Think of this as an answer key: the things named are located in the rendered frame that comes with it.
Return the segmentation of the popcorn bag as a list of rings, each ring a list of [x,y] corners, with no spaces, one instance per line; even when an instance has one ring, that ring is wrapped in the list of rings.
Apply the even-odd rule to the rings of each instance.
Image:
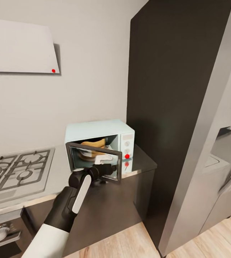
[[[84,139],[84,140],[77,140],[78,144],[84,144],[84,145],[89,145],[93,147],[100,147],[100,148],[105,148],[105,137],[97,137],[93,139]]]

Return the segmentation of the microwave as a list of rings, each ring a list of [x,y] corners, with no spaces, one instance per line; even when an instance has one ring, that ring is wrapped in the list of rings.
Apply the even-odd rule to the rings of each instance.
[[[122,160],[133,157],[135,131],[121,119],[67,124],[64,144],[66,146],[70,171],[93,167],[97,155],[112,155],[112,161],[104,164],[119,167],[111,175],[100,180],[121,185]],[[77,140],[105,137],[105,148],[78,144]]]

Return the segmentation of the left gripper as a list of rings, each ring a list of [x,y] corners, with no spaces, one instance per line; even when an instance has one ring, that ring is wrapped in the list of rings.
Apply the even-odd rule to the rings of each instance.
[[[102,177],[103,175],[111,175],[114,171],[117,170],[119,167],[118,164],[111,165],[111,164],[93,164],[93,167],[95,167],[98,170],[98,178]]]

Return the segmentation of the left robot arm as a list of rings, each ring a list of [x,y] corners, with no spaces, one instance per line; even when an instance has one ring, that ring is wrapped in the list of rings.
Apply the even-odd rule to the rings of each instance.
[[[102,177],[111,175],[118,164],[104,164],[112,161],[112,155],[97,155],[93,167],[72,171],[69,186],[57,195],[53,208],[43,225],[21,258],[61,258],[75,217],[78,215],[90,184]]]

